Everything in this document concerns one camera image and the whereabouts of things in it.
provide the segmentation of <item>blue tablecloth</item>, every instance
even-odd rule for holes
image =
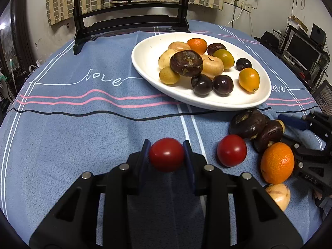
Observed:
[[[250,36],[199,21],[190,21],[189,28],[235,44],[262,64],[270,76],[272,93],[259,108],[270,118],[319,110],[296,76]],[[138,42],[170,31],[153,27],[109,33],[94,37],[76,56],[70,41],[24,84],[0,128],[0,208],[25,242],[82,172],[109,171],[140,151],[144,139],[152,143],[163,137],[188,139],[194,152],[220,167],[216,146],[228,134],[234,113],[199,114],[204,110],[161,94],[132,65],[131,52]],[[325,145],[311,132],[288,128],[286,133],[298,135],[311,148]],[[247,147],[246,160],[223,171],[234,175],[248,171],[265,185],[257,169],[258,155],[249,142]],[[307,241],[321,223],[319,210],[306,185],[294,177],[286,184],[292,194],[286,215]],[[151,168],[141,196],[128,198],[133,248],[200,248],[202,205],[191,194],[183,168],[170,174]],[[231,217],[235,243],[233,208]],[[101,220],[99,214],[98,244]]]

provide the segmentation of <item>black clamp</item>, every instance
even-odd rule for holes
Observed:
[[[145,140],[140,152],[110,172],[94,176],[84,172],[59,199],[30,238],[32,249],[131,249],[127,195],[139,195],[147,176]],[[188,141],[185,167],[196,196],[206,195],[202,249],[299,249],[303,241],[292,223],[248,172],[227,175],[192,152]],[[105,193],[103,246],[96,245],[99,197]],[[233,194],[237,244],[230,246],[228,194]]]
[[[332,117],[320,112],[311,111],[303,116],[306,128],[326,142],[323,151],[308,149],[299,140],[286,135],[281,142],[290,146],[294,153],[295,167],[293,174],[324,197],[332,195]],[[321,206],[322,200],[316,201]]]

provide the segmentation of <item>screw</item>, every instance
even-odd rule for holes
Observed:
[[[206,171],[212,171],[212,170],[215,169],[215,167],[212,166],[212,165],[210,165],[210,164],[206,164],[206,165],[204,166],[204,169],[205,169]]]
[[[84,172],[82,174],[82,179],[89,179],[91,177],[91,172]]]
[[[242,178],[243,179],[251,179],[252,175],[249,172],[244,172],[242,173]]]
[[[124,164],[121,164],[121,165],[119,166],[119,168],[120,168],[121,170],[127,170],[127,169],[129,169],[129,165],[128,165],[127,163],[124,163]]]

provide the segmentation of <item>dark purple plum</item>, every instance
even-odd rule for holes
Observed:
[[[198,95],[207,95],[213,89],[212,80],[204,74],[191,78],[191,85]]]
[[[236,69],[241,71],[245,68],[252,67],[251,62],[246,58],[240,58],[236,61]]]
[[[213,88],[219,95],[228,95],[233,91],[234,83],[227,75],[218,75],[213,79]]]
[[[208,45],[208,50],[207,50],[208,51],[208,55],[213,56],[213,54],[215,53],[215,51],[218,50],[218,49],[225,49],[225,50],[227,50],[226,47],[223,44],[221,44],[221,43],[213,43],[213,44]]]

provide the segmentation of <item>mandarin orange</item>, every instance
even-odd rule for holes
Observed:
[[[290,177],[293,169],[294,155],[288,145],[277,142],[265,150],[261,160],[261,172],[267,183],[283,183]]]
[[[207,50],[207,43],[204,39],[201,38],[192,38],[189,39],[187,44],[191,49],[197,52],[199,55],[203,55]]]

